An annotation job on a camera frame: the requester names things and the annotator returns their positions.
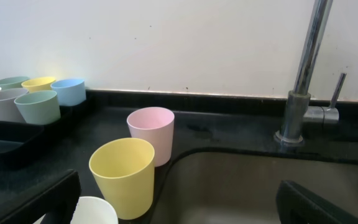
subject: white wall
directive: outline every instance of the white wall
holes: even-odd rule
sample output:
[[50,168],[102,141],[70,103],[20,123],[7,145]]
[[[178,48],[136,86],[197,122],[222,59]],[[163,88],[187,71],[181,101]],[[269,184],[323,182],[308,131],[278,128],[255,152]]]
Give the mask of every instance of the white wall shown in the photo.
[[[286,97],[313,0],[0,0],[0,78]],[[309,92],[358,100],[358,1],[334,0]]]

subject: black countertop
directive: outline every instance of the black countertop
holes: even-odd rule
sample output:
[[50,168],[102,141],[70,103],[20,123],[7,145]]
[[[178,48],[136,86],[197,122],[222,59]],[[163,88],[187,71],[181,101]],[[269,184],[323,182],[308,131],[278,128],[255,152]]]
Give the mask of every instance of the black countertop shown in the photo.
[[[0,170],[0,203],[67,169],[78,171],[82,196],[103,197],[89,170],[89,158],[103,144],[130,137],[126,118],[134,110],[102,107],[31,165],[20,170]],[[328,141],[315,138],[313,133],[309,134],[313,140],[306,144],[307,147],[297,151],[283,150],[273,140],[282,120],[278,116],[174,112],[173,160],[191,150],[225,147],[250,154],[358,164],[358,142]],[[168,167],[169,164],[156,168],[155,195],[161,189]],[[136,220],[120,220],[120,223],[144,223],[150,216],[148,212]]]

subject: green cup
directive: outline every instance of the green cup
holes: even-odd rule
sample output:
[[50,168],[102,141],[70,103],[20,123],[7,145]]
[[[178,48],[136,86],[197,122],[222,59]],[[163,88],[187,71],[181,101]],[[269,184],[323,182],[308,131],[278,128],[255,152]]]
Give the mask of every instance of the green cup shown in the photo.
[[10,77],[0,80],[0,87],[2,90],[10,88],[22,88],[22,82],[29,80],[29,77]]
[[53,90],[42,90],[18,97],[15,100],[26,123],[50,124],[60,119],[57,93]]

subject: faucet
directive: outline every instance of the faucet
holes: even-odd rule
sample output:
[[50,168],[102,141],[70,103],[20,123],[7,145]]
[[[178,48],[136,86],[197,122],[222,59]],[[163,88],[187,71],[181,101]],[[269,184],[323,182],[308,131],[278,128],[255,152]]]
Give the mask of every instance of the faucet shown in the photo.
[[274,135],[275,140],[285,146],[301,146],[304,144],[301,133],[303,122],[336,124],[339,121],[339,112],[335,108],[335,104],[346,78],[346,73],[342,73],[339,77],[329,107],[309,106],[311,95],[308,93],[332,4],[333,0],[315,0],[314,2],[295,86],[293,90],[288,92],[283,124]]

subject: sink basin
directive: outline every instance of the sink basin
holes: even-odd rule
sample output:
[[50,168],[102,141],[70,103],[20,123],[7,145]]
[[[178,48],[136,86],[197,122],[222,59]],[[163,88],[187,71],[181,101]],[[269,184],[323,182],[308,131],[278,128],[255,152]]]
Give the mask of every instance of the sink basin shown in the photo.
[[357,165],[198,152],[174,163],[150,223],[280,223],[275,196],[281,180],[358,218]]

